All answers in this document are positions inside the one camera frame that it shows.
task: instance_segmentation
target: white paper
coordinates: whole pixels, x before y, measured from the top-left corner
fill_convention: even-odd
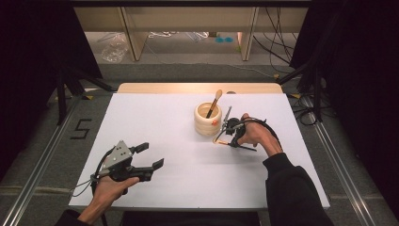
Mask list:
[[[234,149],[214,144],[212,137],[195,131],[195,107],[214,98],[214,94],[114,94],[78,183],[89,179],[105,152],[120,140],[128,147],[149,142],[150,148],[135,154],[132,165],[148,167],[165,158],[164,166],[150,182],[131,187],[127,195],[114,202],[114,207],[266,208],[267,170],[262,162],[267,155],[262,147],[257,147],[258,152]],[[323,206],[329,207],[285,94],[225,94],[217,104],[222,108],[222,120],[229,106],[229,118],[240,119],[248,113],[267,119],[291,162],[308,172]],[[72,198],[70,206],[87,206],[91,199],[88,189]]]

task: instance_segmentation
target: black backdrop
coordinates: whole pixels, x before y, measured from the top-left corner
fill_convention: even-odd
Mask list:
[[[73,8],[65,6],[69,3],[0,1],[0,180],[25,149],[60,70],[72,92],[82,90],[82,77],[71,69],[102,77]]]
[[[399,219],[398,3],[350,3],[338,45],[322,64],[323,77],[356,154]],[[310,8],[293,67],[308,60],[332,13],[322,5]]]

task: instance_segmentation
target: wooden stick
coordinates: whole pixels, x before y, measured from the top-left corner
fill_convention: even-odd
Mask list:
[[[215,106],[216,106],[217,100],[219,100],[219,98],[220,98],[221,96],[222,96],[222,89],[219,89],[219,90],[216,92],[216,96],[215,96],[214,102],[212,103],[211,108],[209,109],[208,114],[206,115],[206,119],[209,119],[209,117],[211,117],[212,112],[214,111],[214,108],[215,108]]]

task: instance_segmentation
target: gray floor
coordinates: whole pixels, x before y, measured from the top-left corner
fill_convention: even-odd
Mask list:
[[[153,38],[148,40],[140,61],[132,62],[126,57],[121,64],[109,64],[101,59],[100,53],[104,44],[101,43],[101,45],[96,40],[103,35],[88,34],[88,39],[91,40],[93,53],[97,57],[104,81],[114,87],[122,82],[274,82],[274,74],[284,75],[270,66],[269,54],[256,42],[252,45],[250,60],[242,61],[237,51],[234,34],[221,34],[221,36],[233,37],[232,43],[216,43],[211,38],[194,42],[184,33],[176,34],[171,38]],[[294,46],[295,39],[292,34],[284,35],[288,45]],[[257,37],[264,45],[270,47],[271,43],[266,41],[263,34],[257,34]],[[282,48],[274,46],[274,51],[286,57]],[[281,71],[292,70],[278,58],[273,57],[272,62]],[[297,81],[298,79],[291,80],[283,86],[283,90],[287,93],[295,93]],[[95,88],[85,81],[82,83],[85,88]],[[69,106],[76,104],[75,109],[32,199],[24,210],[19,225],[53,225],[62,211],[68,207],[70,189],[76,186],[112,93],[95,89],[86,95],[92,98],[68,100]],[[290,99],[290,102],[293,105],[296,99]],[[19,154],[0,184],[0,219],[2,221],[56,129],[55,95],[49,99],[48,106],[30,139],[29,146]],[[326,115],[323,115],[323,124],[357,190],[365,200],[375,225],[399,225],[367,171],[355,157],[339,120],[327,116],[332,115],[333,111],[327,110],[324,113]],[[75,131],[77,123],[82,119],[91,120],[82,122],[82,125],[89,129],[87,137],[72,139],[84,134],[82,131]],[[328,215],[335,225],[362,225],[327,156],[323,142],[317,136],[315,127],[305,126],[300,122],[298,126],[323,188],[329,197],[331,207],[327,210]],[[270,225],[267,211],[259,212],[259,217],[263,225]],[[109,225],[118,225],[121,212],[110,211],[107,213],[107,218]]]

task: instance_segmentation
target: blue object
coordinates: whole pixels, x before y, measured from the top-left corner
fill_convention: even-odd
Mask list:
[[[216,39],[215,39],[215,41],[216,42],[218,42],[218,43],[221,43],[221,42],[233,42],[234,41],[234,39],[233,38],[230,38],[230,37],[227,37],[227,38],[220,38],[220,37],[217,37]]]

